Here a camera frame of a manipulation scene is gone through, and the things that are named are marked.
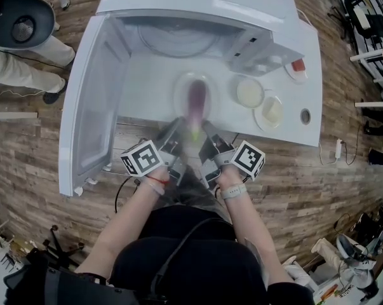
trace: black shirt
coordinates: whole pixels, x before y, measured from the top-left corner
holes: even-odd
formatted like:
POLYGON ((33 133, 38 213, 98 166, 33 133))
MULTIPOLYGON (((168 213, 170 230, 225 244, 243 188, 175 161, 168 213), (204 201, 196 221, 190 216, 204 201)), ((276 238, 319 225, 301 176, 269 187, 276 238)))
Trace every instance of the black shirt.
MULTIPOLYGON (((116 259, 110 283, 150 292, 152 279, 183 237, 213 212, 171 206, 151 213, 137 241, 116 259)), ((197 229, 170 262, 157 293, 172 304, 314 304, 308 288, 275 283, 266 290, 255 256, 235 242, 231 226, 217 221, 197 229)))

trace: black sleeve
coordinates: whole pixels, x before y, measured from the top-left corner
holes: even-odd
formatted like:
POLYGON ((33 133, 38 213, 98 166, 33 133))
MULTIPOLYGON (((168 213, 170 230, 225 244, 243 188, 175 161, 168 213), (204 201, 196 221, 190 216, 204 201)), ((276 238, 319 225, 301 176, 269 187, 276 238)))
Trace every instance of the black sleeve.
POLYGON ((267 289, 267 296, 272 305, 285 305, 293 302, 300 305, 314 305, 312 293, 307 287, 296 283, 274 283, 267 289))

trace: purple vegetable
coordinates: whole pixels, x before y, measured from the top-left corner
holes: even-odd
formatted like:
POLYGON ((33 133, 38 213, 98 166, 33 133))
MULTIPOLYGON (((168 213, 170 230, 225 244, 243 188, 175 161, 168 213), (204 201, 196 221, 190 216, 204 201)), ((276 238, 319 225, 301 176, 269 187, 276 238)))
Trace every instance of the purple vegetable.
POLYGON ((191 83, 189 90, 189 112, 187 122, 194 140, 198 139, 201 125, 203 124, 206 85, 202 80, 191 83))

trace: red bracelet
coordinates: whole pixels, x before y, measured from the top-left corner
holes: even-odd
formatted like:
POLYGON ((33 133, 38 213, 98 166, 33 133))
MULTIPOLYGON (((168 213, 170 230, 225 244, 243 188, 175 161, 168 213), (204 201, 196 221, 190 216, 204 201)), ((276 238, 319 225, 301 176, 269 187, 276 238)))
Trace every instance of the red bracelet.
POLYGON ((169 184, 169 180, 159 180, 159 179, 156 179, 156 178, 154 178, 154 177, 151 177, 151 176, 148 176, 148 175, 146 175, 146 177, 148 178, 148 179, 151 179, 151 180, 155 180, 155 181, 157 181, 157 182, 159 182, 159 183, 162 183, 162 185, 164 185, 164 186, 166 186, 167 184, 169 184))

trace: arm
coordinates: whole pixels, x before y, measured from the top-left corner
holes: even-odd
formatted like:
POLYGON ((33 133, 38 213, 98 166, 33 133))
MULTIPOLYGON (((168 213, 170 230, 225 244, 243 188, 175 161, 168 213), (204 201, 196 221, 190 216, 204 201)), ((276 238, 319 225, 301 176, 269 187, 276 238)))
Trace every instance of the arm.
MULTIPOLYGON (((221 191, 231 186, 242 184, 239 170, 234 165, 225 166, 217 180, 221 191)), ((274 246, 272 236, 267 230, 263 220, 256 211, 247 192, 225 200, 235 234, 240 244, 245 244, 245 238, 253 243, 269 272, 269 284, 277 282, 293 282, 282 267, 274 246)))
MULTIPOLYGON (((166 167, 150 174, 159 180, 168 180, 166 167)), ((145 179, 136 193, 106 225, 91 253, 76 269, 77 273, 94 273, 109 278, 115 260, 125 246, 138 239, 160 195, 148 184, 159 184, 145 179)))

